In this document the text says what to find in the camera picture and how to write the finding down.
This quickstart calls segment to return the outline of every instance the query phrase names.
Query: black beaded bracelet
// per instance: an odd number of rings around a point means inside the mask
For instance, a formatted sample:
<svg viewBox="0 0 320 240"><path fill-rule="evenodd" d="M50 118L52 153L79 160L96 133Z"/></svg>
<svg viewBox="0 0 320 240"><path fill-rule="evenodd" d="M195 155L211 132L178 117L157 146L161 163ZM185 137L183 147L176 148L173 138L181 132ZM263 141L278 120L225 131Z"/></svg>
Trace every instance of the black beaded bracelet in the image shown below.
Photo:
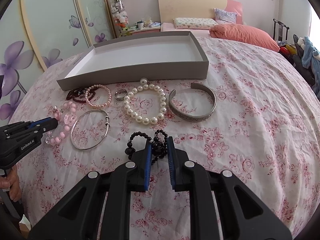
<svg viewBox="0 0 320 240"><path fill-rule="evenodd" d="M164 136L164 140L163 141L161 141L159 139L159 137L158 137L159 133L161 133ZM125 154L128 155L128 159L129 160L131 160L132 155L136 151L136 149L132 147L132 140L136 136L144 137L145 139L147 139L151 143L152 154L155 156L155 158L151 162L151 165L153 165L158 160L158 158L163 159L164 156L167 155L167 138L168 138L168 135L163 130L157 130L155 132L155 137L153 138L153 140L146 133L139 131L139 132L134 132L130 136L130 140L127 143L127 149L125 149L125 151L124 151Z"/></svg>

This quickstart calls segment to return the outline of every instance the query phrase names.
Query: purple flower decal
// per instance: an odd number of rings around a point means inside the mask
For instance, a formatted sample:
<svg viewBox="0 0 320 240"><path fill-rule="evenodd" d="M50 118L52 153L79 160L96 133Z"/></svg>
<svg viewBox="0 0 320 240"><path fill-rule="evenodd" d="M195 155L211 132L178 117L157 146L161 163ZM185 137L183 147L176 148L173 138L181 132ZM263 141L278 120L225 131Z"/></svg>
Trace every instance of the purple flower decal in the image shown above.
<svg viewBox="0 0 320 240"><path fill-rule="evenodd" d="M48 57L42 57L47 68L62 61L62 58L58 58L59 55L60 55L60 50L52 49L50 50Z"/></svg>
<svg viewBox="0 0 320 240"><path fill-rule="evenodd" d="M89 23L88 24L88 19L84 19L85 20L85 24L87 24L89 27L92 27L93 26L93 23ZM77 29L80 29L81 28L81 24L80 24L80 21L79 21L79 18L78 17L75 17L73 15L71 15L71 19L69 20L70 22L70 26L69 26L69 29L71 29L71 27L74 27L74 28L77 28Z"/></svg>
<svg viewBox="0 0 320 240"><path fill-rule="evenodd" d="M94 40L95 40L96 43L106 41L106 39L105 39L105 34L104 34L104 33L101 33L100 36L99 36L99 35L96 35L95 38L94 38Z"/></svg>
<svg viewBox="0 0 320 240"><path fill-rule="evenodd" d="M77 45L77 43L78 43L78 41L79 41L79 39L78 39L78 38L75 38L75 39L73 40L72 45L73 45L73 46L76 46L76 45Z"/></svg>
<svg viewBox="0 0 320 240"><path fill-rule="evenodd" d="M3 97L8 95L19 82L17 70L29 67L33 61L33 50L29 49L21 53L23 46L23 41L16 41L9 45L4 52L4 64L0 64L0 75L4 75Z"/></svg>
<svg viewBox="0 0 320 240"><path fill-rule="evenodd" d="M17 109L22 100L20 99L20 95L20 90L15 90L10 94L10 104L3 104L0 107L0 120L6 120L9 118L10 121L14 111Z"/></svg>

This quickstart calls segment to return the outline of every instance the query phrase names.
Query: mug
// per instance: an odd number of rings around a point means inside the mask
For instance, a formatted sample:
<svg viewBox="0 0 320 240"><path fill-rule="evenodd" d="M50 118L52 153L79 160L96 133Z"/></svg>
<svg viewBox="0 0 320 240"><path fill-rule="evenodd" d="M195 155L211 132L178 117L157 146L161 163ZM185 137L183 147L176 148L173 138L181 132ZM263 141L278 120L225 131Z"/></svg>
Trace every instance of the mug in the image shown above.
<svg viewBox="0 0 320 240"><path fill-rule="evenodd" d="M139 30L143 29L144 22L137 22Z"/></svg>

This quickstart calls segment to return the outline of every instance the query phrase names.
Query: finger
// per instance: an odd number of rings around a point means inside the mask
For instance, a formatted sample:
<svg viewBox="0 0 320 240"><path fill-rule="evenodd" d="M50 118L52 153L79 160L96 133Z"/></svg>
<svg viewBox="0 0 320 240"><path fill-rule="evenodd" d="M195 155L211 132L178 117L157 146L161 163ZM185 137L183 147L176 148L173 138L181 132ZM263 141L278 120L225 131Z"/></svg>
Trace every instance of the finger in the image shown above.
<svg viewBox="0 0 320 240"><path fill-rule="evenodd" d="M20 190L19 182L13 183L9 191L9 196L11 200L14 200L17 197L19 190Z"/></svg>
<svg viewBox="0 0 320 240"><path fill-rule="evenodd" d="M9 172L7 176L7 180L10 182L10 185L15 183L16 181L19 182L19 177L18 177L18 170L17 168L14 168L15 166L12 167L11 171Z"/></svg>
<svg viewBox="0 0 320 240"><path fill-rule="evenodd" d="M13 202L17 202L18 200L20 200L22 197L22 192L21 189L19 188L19 192L17 194L17 196L15 197L15 199L13 200Z"/></svg>
<svg viewBox="0 0 320 240"><path fill-rule="evenodd" d="M9 188L10 187L10 182L3 178L3 177L0 177L0 188Z"/></svg>

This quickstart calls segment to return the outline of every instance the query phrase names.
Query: headboard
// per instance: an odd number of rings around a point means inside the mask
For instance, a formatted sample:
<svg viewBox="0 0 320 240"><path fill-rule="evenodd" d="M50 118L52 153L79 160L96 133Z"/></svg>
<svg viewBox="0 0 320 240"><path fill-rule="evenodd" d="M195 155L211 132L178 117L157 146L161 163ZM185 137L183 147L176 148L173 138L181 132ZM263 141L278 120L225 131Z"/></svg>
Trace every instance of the headboard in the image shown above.
<svg viewBox="0 0 320 240"><path fill-rule="evenodd" d="M177 17L212 18L214 8L236 12L236 23L242 22L242 4L233 0L159 0L161 23L173 23Z"/></svg>

